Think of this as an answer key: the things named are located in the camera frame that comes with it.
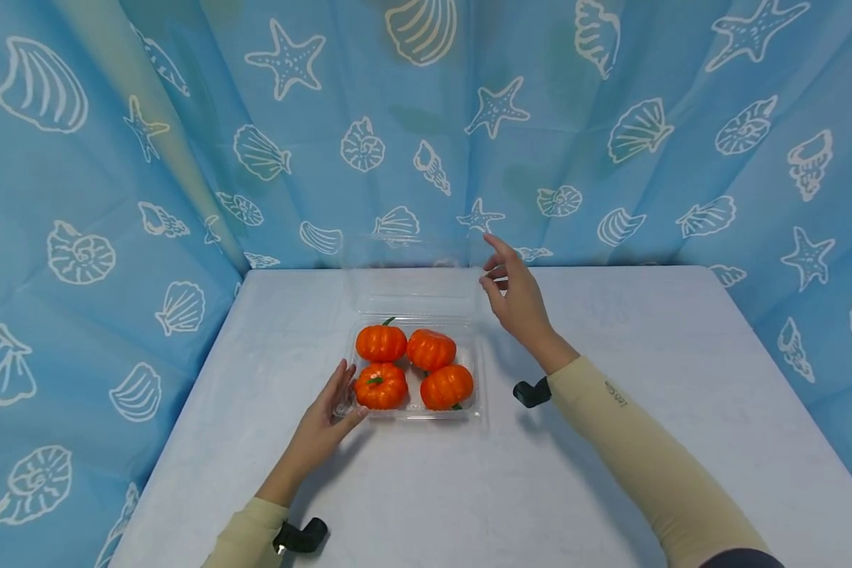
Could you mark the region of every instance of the left hand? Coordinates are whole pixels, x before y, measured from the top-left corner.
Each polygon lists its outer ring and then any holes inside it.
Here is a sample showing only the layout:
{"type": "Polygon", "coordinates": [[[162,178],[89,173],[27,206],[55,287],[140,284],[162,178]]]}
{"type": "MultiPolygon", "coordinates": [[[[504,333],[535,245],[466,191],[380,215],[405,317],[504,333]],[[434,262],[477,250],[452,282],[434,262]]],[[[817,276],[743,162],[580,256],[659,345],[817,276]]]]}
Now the left hand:
{"type": "Polygon", "coordinates": [[[324,464],[350,431],[364,420],[368,409],[360,407],[337,424],[331,423],[341,393],[347,388],[356,370],[355,364],[348,367],[347,360],[341,359],[322,393],[306,409],[281,460],[271,470],[268,479],[257,492],[257,497],[280,506],[290,506],[302,480],[324,464]]]}

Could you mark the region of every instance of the hand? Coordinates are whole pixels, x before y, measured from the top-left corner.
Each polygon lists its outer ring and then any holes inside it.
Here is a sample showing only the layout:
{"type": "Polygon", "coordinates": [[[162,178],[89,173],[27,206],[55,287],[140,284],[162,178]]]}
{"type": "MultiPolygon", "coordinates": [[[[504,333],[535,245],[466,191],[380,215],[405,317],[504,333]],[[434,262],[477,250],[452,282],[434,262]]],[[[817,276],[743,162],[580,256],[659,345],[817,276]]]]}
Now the hand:
{"type": "Polygon", "coordinates": [[[356,370],[355,364],[348,368],[347,360],[341,359],[322,393],[306,409],[281,460],[271,470],[256,497],[289,507],[302,480],[334,454],[341,441],[364,420],[368,408],[360,407],[337,424],[331,423],[341,393],[356,370]]]}
{"type": "Polygon", "coordinates": [[[552,329],[540,286],[518,253],[494,234],[485,233],[484,240],[495,253],[484,264],[487,273],[480,285],[505,331],[533,355],[547,375],[580,357],[552,329]]]}

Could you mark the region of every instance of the orange pumpkin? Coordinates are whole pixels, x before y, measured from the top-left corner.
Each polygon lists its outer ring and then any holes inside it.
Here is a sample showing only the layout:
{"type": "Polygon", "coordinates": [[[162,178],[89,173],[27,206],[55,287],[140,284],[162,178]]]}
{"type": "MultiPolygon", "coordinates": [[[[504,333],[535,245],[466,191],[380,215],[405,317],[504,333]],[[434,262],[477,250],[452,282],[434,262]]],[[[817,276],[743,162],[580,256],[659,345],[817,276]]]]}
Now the orange pumpkin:
{"type": "Polygon", "coordinates": [[[407,358],[424,371],[438,371],[454,363],[458,347],[448,335],[428,329],[418,329],[407,342],[407,358]]]}
{"type": "Polygon", "coordinates": [[[404,372],[392,363],[373,363],[360,373],[353,384],[357,402],[375,410],[401,406],[407,396],[404,372]]]}
{"type": "Polygon", "coordinates": [[[451,410],[473,394],[473,376],[459,364],[450,364],[426,376],[420,396],[430,410],[451,410]]]}
{"type": "Polygon", "coordinates": [[[357,335],[357,353],[372,363],[390,363],[404,357],[407,349],[407,335],[396,327],[391,327],[390,317],[382,325],[365,327],[357,335]]]}

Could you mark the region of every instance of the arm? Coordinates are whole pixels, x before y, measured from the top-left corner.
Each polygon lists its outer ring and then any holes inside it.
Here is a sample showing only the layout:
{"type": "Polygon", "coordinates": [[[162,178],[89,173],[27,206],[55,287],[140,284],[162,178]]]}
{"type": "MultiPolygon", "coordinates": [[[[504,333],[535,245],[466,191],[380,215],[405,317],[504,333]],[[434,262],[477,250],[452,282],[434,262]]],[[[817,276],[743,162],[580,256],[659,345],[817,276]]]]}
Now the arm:
{"type": "Polygon", "coordinates": [[[203,568],[278,568],[282,556],[271,541],[287,521],[288,509],[302,480],[322,465],[338,448],[338,444],[366,417],[360,408],[341,422],[331,424],[331,414],[356,371],[342,360],[317,399],[303,414],[292,440],[278,464],[271,470],[246,507],[231,517],[218,536],[203,568]]]}
{"type": "Polygon", "coordinates": [[[694,456],[553,331],[540,288],[517,253],[497,237],[485,237],[496,249],[480,280],[492,311],[547,373],[553,402],[646,516],[669,566],[697,568],[732,549],[766,551],[694,456]]]}

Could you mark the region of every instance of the clear plastic container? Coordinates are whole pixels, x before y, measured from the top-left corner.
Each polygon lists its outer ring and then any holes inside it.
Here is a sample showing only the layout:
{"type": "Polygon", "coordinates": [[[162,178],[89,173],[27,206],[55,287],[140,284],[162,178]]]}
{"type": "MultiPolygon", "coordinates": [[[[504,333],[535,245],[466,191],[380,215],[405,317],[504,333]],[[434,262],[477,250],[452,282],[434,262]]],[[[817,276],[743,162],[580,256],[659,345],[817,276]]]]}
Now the clear plastic container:
{"type": "MultiPolygon", "coordinates": [[[[474,315],[480,269],[472,267],[472,246],[460,241],[364,235],[344,240],[345,283],[360,318],[347,338],[347,361],[359,371],[370,363],[356,351],[356,338],[368,325],[394,317],[391,325],[409,336],[421,328],[448,335],[457,345],[455,364],[473,375],[473,394],[461,410],[436,412],[420,398],[425,373],[407,357],[395,361],[407,378],[409,396],[396,410],[373,410],[372,417],[403,420],[477,420],[485,415],[484,377],[474,315]]],[[[335,409],[339,417],[358,405],[353,384],[335,409]]]]}

